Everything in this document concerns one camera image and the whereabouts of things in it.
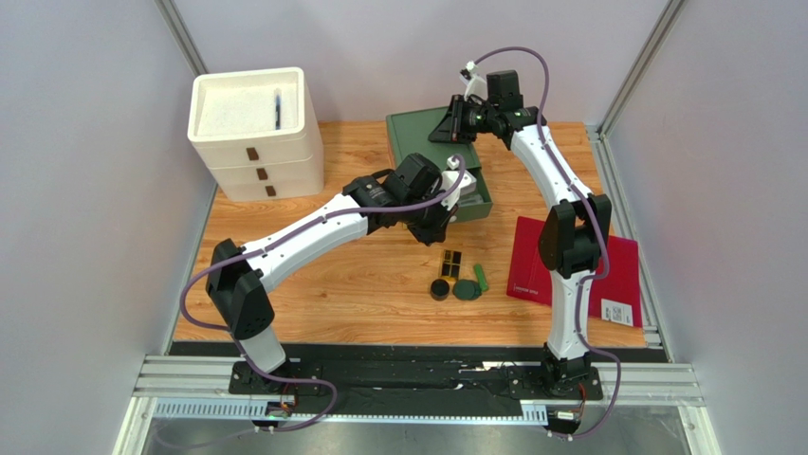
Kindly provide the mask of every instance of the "gray wall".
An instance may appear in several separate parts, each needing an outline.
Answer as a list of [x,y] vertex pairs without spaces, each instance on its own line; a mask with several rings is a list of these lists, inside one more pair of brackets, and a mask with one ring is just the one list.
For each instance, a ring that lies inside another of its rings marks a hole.
[[[300,66],[319,120],[448,105],[466,62],[502,46],[547,59],[553,120],[599,122],[665,0],[175,0],[210,72]],[[539,102],[541,68],[503,56]]]
[[808,4],[690,0],[611,144],[724,453],[804,453]]
[[109,453],[213,182],[151,0],[0,3],[0,445]]

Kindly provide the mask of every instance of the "red notebook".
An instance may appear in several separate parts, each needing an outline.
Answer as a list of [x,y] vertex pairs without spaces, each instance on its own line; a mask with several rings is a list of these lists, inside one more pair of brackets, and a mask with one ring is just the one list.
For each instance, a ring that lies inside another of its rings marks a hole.
[[[550,272],[539,257],[539,235],[544,221],[519,217],[510,259],[507,295],[549,305]],[[592,284],[589,316],[633,327],[642,327],[637,242],[609,236],[606,246],[612,266],[609,276]],[[597,272],[603,270],[603,261]]]

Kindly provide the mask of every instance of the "barcode sticker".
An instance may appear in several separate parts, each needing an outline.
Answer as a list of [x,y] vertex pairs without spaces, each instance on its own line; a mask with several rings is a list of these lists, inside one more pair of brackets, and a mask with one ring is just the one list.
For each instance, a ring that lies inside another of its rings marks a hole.
[[625,303],[620,303],[619,301],[601,299],[600,317],[603,320],[609,320],[618,324],[634,327],[634,320],[632,319],[632,306]]

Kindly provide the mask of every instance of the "green box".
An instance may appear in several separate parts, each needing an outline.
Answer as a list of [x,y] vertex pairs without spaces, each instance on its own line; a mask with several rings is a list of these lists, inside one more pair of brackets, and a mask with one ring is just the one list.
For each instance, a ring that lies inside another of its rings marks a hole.
[[446,144],[430,142],[428,136],[446,115],[447,108],[438,107],[423,111],[405,112],[387,116],[387,138],[390,141],[390,153],[395,165],[401,163],[405,156],[420,153],[435,163],[440,169],[446,169],[446,160],[454,154],[461,154],[466,159],[468,172],[477,179],[477,190],[473,194],[463,196],[458,203],[455,216],[456,223],[486,218],[494,205],[488,192],[480,159],[472,144]]

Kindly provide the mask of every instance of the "white plastic drawer unit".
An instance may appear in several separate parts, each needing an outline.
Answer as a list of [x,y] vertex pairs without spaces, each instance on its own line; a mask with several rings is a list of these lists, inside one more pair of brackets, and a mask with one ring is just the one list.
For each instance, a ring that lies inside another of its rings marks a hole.
[[199,76],[188,139],[232,201],[322,191],[322,139],[300,68]]

